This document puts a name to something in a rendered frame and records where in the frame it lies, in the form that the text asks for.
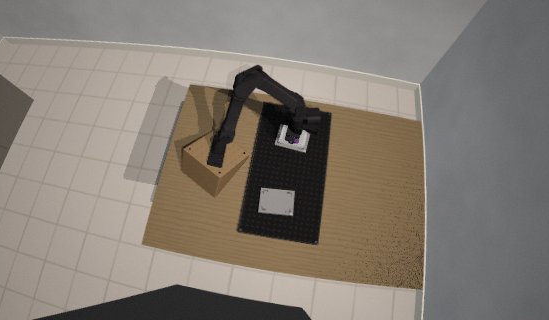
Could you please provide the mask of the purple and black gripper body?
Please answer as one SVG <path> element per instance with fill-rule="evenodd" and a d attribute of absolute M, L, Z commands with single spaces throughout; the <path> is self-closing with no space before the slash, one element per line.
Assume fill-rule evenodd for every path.
<path fill-rule="evenodd" d="M 302 126 L 302 125 L 301 125 Z M 299 127 L 301 127 L 299 126 Z M 292 141 L 294 142 L 295 138 L 296 139 L 299 139 L 300 138 L 300 135 L 299 134 L 295 134 L 294 133 L 294 129 L 295 128 L 299 128 L 299 127 L 295 127 L 291 124 L 291 122 L 289 122 L 289 125 L 288 125 L 288 128 L 287 128 L 287 132 L 286 132 L 286 136 L 285 136 L 285 140 L 288 140 L 288 141 Z M 291 136 L 291 137 L 290 137 Z M 294 138 L 295 137 L 295 138 Z"/>

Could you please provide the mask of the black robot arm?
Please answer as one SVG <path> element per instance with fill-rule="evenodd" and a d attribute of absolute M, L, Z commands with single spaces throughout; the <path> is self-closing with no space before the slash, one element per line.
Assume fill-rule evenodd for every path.
<path fill-rule="evenodd" d="M 207 161 L 208 165 L 219 168 L 222 167 L 226 145 L 233 142 L 236 125 L 243 105 L 255 88 L 268 93 L 289 108 L 289 111 L 293 112 L 291 114 L 291 124 L 295 127 L 302 125 L 301 127 L 294 129 L 295 134 L 301 135 L 303 129 L 305 129 L 310 135 L 317 135 L 321 121 L 321 112 L 319 108 L 306 107 L 301 95 L 290 91 L 272 79 L 263 71 L 262 66 L 255 65 L 237 74 L 235 76 L 233 88 L 225 119 L 222 122 L 217 135 L 214 135 L 213 138 Z"/>

